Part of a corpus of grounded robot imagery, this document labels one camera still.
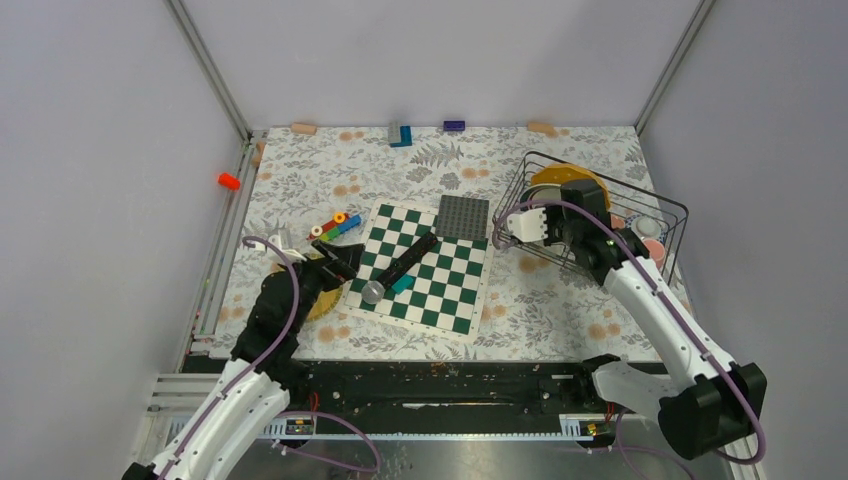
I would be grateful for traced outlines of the yellow woven plate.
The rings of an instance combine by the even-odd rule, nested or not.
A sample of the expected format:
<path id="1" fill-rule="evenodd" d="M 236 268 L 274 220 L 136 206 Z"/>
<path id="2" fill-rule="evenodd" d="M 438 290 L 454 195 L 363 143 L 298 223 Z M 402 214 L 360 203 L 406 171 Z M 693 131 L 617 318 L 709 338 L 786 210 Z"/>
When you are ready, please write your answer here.
<path id="1" fill-rule="evenodd" d="M 305 322 L 314 322 L 330 314 L 341 300 L 343 292 L 343 286 L 330 291 L 321 292 L 311 307 Z"/>

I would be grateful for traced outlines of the yellow orange plate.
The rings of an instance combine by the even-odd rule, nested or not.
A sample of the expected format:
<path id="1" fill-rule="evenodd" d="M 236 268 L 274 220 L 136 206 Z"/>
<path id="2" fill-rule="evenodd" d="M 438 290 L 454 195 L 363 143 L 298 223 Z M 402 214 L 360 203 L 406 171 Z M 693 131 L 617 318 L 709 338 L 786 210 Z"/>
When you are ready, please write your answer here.
<path id="1" fill-rule="evenodd" d="M 609 191 L 601 177 L 589 169 L 570 163 L 551 164 L 542 168 L 539 172 L 532 175 L 530 185 L 562 185 L 571 181 L 585 179 L 595 181 L 601 187 L 605 201 L 610 203 Z"/>

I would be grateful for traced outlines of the white plate green rim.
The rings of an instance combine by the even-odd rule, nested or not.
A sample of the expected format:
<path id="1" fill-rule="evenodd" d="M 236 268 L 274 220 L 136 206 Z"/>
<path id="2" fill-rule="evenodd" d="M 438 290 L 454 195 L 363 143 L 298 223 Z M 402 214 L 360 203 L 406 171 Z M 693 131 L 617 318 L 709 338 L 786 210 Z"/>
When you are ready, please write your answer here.
<path id="1" fill-rule="evenodd" d="M 523 204 L 522 210 L 539 208 L 551 200 L 561 199 L 561 189 L 556 184 L 531 185 L 518 197 L 518 203 Z"/>

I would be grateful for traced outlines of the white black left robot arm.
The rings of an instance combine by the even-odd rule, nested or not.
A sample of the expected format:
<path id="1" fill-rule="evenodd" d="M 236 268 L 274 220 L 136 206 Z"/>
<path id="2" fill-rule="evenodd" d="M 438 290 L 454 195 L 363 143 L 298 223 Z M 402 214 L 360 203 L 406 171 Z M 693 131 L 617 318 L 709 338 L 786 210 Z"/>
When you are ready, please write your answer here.
<path id="1" fill-rule="evenodd" d="M 131 464 L 124 478 L 224 479 L 274 417 L 307 404 L 307 368 L 293 357 L 298 333 L 322 293 L 357 276 L 365 250 L 361 243 L 312 246 L 314 258 L 276 252 L 283 268 L 262 281 L 211 392 L 162 452 Z"/>

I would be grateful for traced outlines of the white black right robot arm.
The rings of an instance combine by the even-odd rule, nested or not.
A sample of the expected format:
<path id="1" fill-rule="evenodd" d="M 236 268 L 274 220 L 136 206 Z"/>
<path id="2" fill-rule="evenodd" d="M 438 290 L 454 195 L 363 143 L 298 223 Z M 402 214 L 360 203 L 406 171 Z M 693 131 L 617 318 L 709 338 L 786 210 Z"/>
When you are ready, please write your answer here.
<path id="1" fill-rule="evenodd" d="M 714 452 L 742 465 L 762 461 L 763 370 L 754 362 L 740 364 L 713 341 L 663 280 L 644 242 L 612 227 L 608 195 L 597 181 L 562 184 L 545 209 L 555 214 L 554 225 L 568 237 L 578 264 L 636 321 L 670 378 L 662 383 L 610 361 L 575 382 L 577 405 L 597 412 L 612 402 L 655 421 L 684 459 Z"/>

